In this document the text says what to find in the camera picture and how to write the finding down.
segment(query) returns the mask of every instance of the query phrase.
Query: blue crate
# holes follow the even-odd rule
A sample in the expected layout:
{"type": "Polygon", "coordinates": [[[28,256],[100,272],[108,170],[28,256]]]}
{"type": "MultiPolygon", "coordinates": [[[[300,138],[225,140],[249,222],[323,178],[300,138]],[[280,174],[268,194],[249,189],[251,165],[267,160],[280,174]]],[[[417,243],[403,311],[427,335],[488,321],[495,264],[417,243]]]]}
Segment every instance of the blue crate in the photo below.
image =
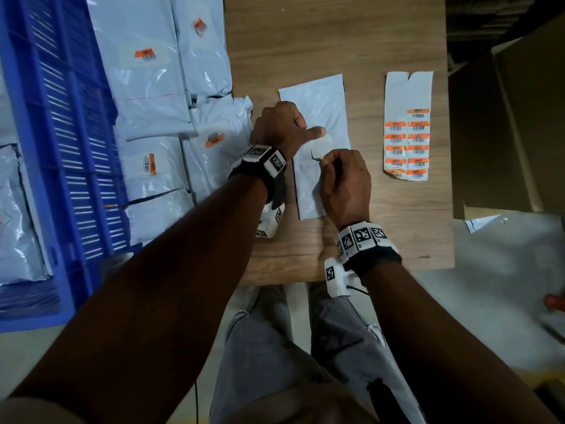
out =
{"type": "Polygon", "coordinates": [[[53,277],[0,286],[0,332],[67,322],[130,251],[117,116],[86,0],[0,0],[0,58],[53,277]]]}

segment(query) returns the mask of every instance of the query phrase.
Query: pant leg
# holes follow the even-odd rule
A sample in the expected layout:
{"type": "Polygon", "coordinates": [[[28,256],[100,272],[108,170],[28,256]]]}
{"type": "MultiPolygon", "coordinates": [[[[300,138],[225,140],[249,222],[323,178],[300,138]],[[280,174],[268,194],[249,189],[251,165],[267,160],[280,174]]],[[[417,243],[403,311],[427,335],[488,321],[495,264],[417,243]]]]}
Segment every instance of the pant leg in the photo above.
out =
{"type": "Polygon", "coordinates": [[[270,394],[330,380],[329,373],[292,342],[283,286],[251,288],[226,333],[210,423],[220,423],[270,394]]]}
{"type": "Polygon", "coordinates": [[[424,424],[417,400],[377,325],[369,326],[345,296],[331,298],[326,283],[307,283],[312,329],[311,354],[383,419],[392,392],[412,424],[424,424]]]}

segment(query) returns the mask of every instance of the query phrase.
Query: concrete floor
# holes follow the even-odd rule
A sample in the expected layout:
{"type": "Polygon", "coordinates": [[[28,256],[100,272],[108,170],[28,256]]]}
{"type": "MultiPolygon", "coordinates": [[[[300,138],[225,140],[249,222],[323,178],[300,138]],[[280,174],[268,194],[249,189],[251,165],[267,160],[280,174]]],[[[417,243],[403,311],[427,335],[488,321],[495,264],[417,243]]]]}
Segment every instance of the concrete floor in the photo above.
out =
{"type": "MultiPolygon", "coordinates": [[[[511,213],[469,234],[454,221],[456,268],[414,274],[457,320],[530,382],[565,374],[565,346],[537,322],[546,313],[541,299],[565,287],[565,234],[557,216],[511,213]]],[[[295,342],[310,350],[310,325],[303,284],[286,290],[295,342]]],[[[201,422],[208,416],[225,329],[245,291],[236,291],[224,313],[208,361],[198,378],[201,422]]],[[[369,298],[354,293],[357,310],[376,322],[369,298]]],[[[0,335],[0,399],[31,370],[61,327],[0,335]]],[[[194,422],[194,389],[170,419],[194,422]]]]}

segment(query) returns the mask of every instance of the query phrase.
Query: person's right arm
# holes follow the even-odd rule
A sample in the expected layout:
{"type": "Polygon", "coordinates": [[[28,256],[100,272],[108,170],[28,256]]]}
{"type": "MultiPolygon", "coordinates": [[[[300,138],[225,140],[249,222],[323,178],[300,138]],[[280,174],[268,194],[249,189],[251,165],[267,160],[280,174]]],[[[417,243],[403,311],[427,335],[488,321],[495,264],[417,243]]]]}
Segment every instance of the person's right arm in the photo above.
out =
{"type": "MultiPolygon", "coordinates": [[[[371,176],[359,152],[334,150],[320,165],[320,194],[337,229],[369,221],[371,176]]],[[[558,423],[534,392],[400,263],[379,264],[363,281],[394,358],[430,423],[558,423]]]]}

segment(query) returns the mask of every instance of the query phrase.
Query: black cable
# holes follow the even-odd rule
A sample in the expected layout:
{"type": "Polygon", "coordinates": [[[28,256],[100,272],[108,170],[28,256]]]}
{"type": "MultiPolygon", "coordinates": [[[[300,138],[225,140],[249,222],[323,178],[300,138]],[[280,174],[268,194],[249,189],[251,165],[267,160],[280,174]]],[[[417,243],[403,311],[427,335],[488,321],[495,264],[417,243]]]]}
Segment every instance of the black cable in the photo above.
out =
{"type": "Polygon", "coordinates": [[[365,293],[367,296],[369,296],[369,293],[361,290],[360,288],[353,287],[352,285],[348,285],[347,288],[350,288],[351,290],[357,290],[358,292],[365,293]]]}
{"type": "Polygon", "coordinates": [[[198,424],[198,383],[194,382],[194,397],[196,398],[196,424],[198,424]]]}

